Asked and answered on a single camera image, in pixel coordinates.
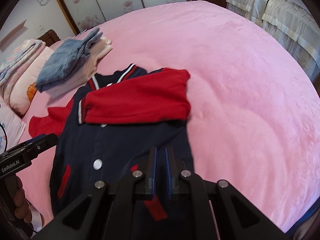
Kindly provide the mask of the left human hand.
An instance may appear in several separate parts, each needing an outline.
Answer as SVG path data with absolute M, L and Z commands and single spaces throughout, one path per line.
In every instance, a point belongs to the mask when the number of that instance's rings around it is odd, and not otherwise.
M 15 216 L 18 219 L 24 220 L 25 223 L 30 224 L 32 220 L 32 214 L 29 207 L 29 203 L 25 197 L 25 191 L 23 189 L 22 181 L 18 176 L 16 178 L 17 191 L 13 196 L 14 204 L 16 205 Z

